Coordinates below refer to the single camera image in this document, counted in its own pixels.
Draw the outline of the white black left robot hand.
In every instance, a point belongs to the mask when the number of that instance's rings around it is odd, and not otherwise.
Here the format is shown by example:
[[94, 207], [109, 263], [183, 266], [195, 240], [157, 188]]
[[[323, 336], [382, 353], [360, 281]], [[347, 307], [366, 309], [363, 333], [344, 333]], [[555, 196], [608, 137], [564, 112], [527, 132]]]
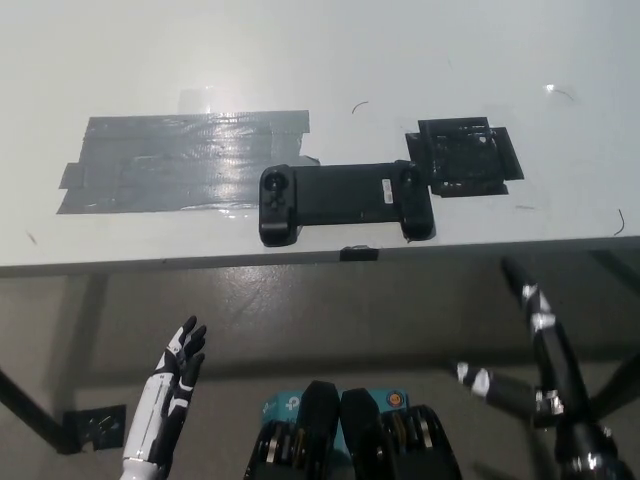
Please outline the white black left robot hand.
[[134, 413], [123, 450], [124, 470], [168, 474], [205, 359], [206, 332], [192, 315], [162, 351]]

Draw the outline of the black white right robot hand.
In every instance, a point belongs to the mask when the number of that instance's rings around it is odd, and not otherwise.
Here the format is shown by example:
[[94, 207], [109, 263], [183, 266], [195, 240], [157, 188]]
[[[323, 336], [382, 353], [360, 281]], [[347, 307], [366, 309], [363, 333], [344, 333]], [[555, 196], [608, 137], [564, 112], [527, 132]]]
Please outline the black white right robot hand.
[[532, 386], [467, 362], [453, 368], [456, 380], [491, 407], [535, 427], [594, 422], [576, 355], [539, 282], [513, 259], [503, 258], [501, 269], [524, 312], [540, 384]]

